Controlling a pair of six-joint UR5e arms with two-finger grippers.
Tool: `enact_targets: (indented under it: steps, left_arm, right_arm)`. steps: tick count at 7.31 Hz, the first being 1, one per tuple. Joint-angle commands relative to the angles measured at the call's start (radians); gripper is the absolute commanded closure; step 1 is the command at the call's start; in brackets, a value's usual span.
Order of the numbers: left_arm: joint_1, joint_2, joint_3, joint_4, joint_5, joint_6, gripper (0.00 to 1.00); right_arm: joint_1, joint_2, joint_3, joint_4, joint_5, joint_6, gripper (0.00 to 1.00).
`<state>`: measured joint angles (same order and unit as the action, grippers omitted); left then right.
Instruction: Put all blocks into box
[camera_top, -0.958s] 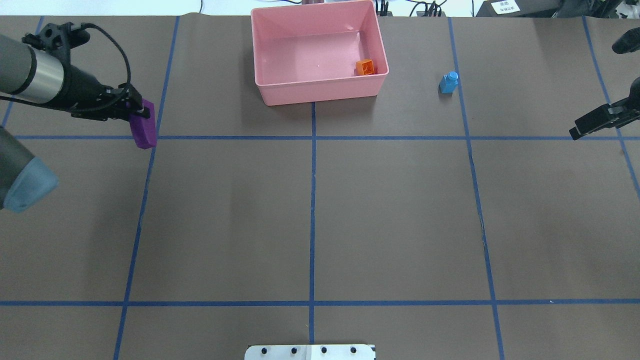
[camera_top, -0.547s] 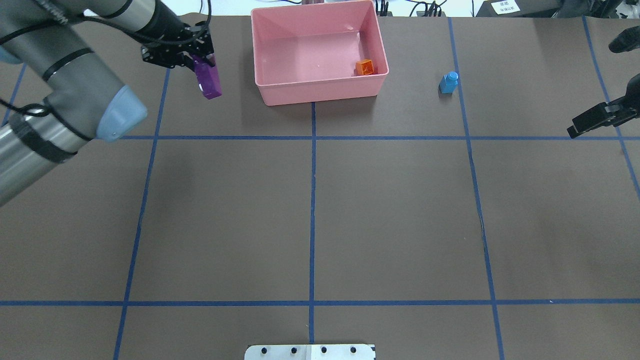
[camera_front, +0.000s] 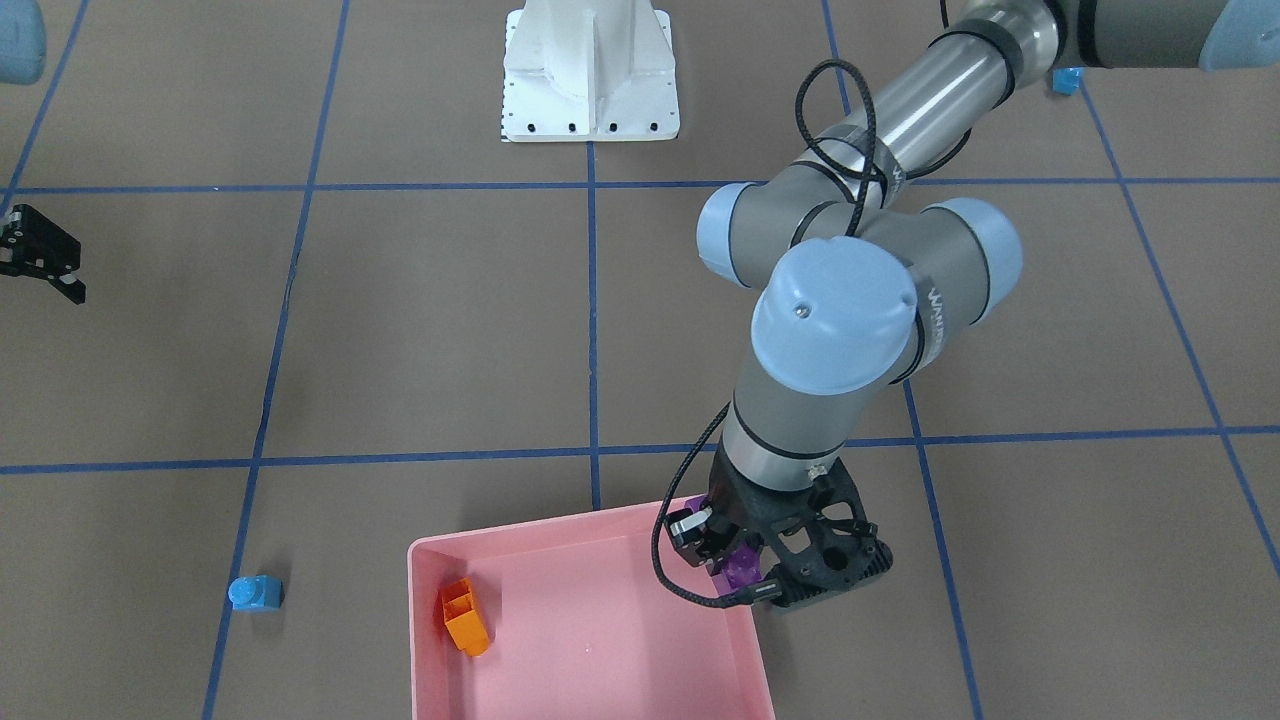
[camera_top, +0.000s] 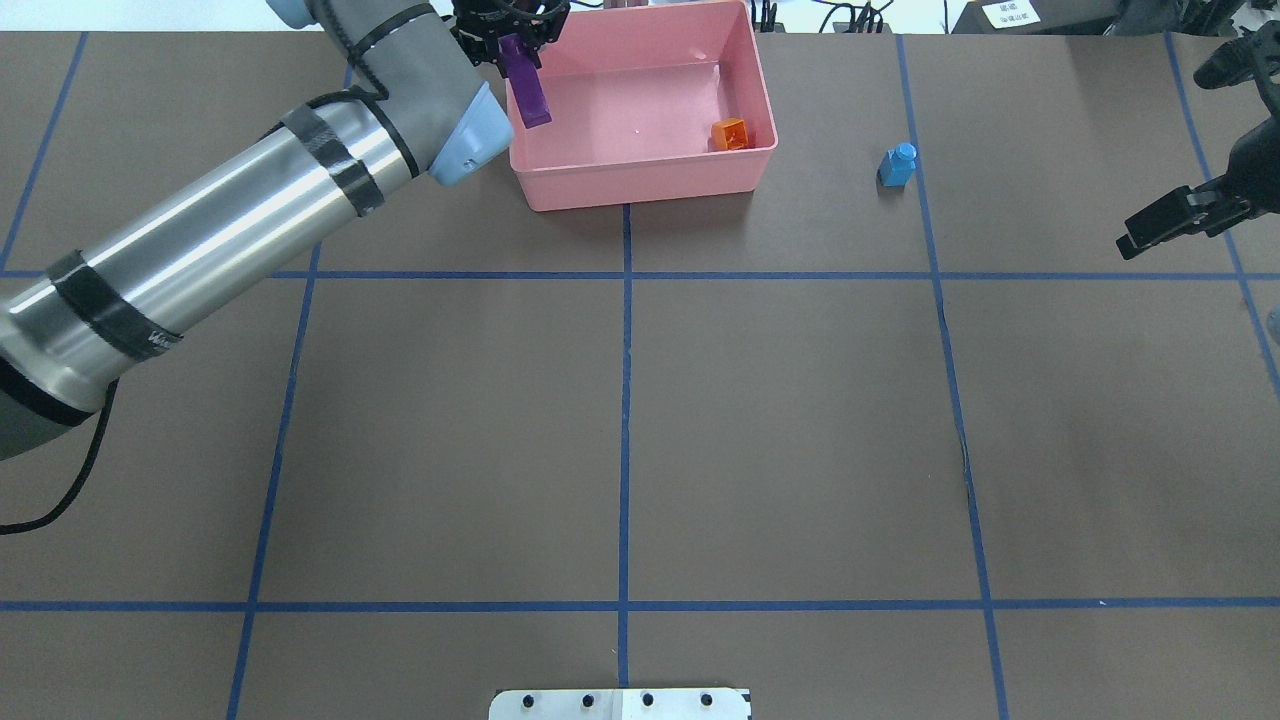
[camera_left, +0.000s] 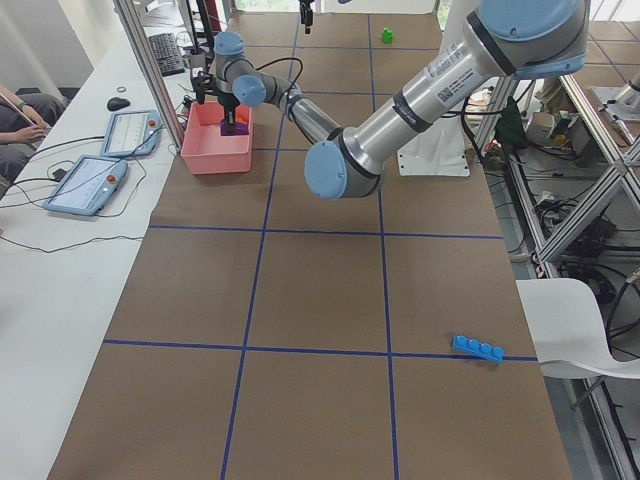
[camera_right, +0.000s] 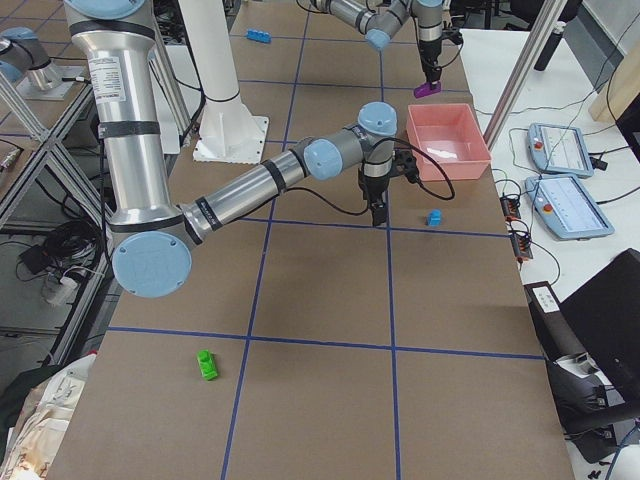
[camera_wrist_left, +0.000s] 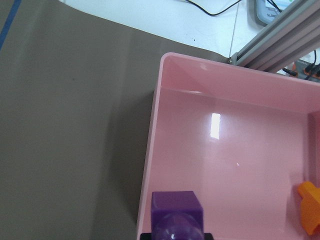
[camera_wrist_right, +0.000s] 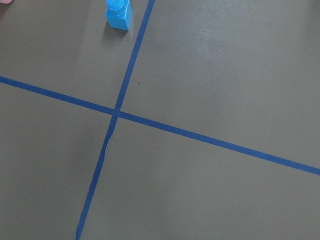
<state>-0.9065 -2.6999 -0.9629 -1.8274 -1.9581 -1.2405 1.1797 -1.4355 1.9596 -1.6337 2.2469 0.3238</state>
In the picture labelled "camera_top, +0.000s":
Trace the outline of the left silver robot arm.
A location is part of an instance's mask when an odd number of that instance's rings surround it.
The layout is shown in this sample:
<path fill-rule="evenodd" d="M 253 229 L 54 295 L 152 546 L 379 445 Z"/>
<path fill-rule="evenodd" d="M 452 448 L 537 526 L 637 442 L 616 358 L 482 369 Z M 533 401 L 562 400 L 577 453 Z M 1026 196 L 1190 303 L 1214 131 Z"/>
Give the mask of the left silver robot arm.
<path fill-rule="evenodd" d="M 274 1 L 319 26 L 349 87 L 292 108 L 256 143 L 3 302 L 3 457 L 105 413 L 113 382 L 420 176 L 451 187 L 513 127 L 479 67 L 509 77 L 561 36 L 570 1 Z"/>

